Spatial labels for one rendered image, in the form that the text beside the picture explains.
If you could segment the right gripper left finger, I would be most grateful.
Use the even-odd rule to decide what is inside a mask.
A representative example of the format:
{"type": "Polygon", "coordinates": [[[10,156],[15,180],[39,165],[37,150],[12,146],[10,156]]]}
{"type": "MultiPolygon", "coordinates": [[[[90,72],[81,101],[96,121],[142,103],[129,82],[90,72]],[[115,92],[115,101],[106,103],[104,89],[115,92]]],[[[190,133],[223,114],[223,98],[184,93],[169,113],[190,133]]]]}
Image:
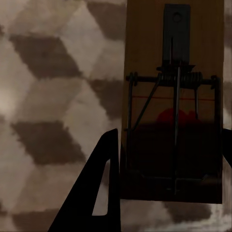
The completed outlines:
{"type": "Polygon", "coordinates": [[[101,136],[48,232],[121,232],[117,129],[101,136]],[[108,212],[92,216],[109,159],[108,212]]]}

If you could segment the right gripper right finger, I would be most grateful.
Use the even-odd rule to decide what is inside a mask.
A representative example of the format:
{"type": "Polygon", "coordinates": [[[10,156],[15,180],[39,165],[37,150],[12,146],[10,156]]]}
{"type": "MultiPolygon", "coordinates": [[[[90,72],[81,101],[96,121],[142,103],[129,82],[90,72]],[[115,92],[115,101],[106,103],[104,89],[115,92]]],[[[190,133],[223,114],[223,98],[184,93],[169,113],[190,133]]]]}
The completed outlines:
{"type": "Polygon", "coordinates": [[[232,130],[222,129],[223,156],[232,167],[232,130]]]}

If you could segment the mousetrap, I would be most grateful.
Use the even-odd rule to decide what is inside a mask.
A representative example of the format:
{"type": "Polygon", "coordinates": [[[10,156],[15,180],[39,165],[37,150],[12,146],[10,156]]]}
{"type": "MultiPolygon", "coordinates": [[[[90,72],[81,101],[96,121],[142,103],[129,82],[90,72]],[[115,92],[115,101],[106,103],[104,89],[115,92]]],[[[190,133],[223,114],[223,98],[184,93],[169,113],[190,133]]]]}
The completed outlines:
{"type": "Polygon", "coordinates": [[[222,204],[224,0],[127,0],[120,199],[222,204]]]}

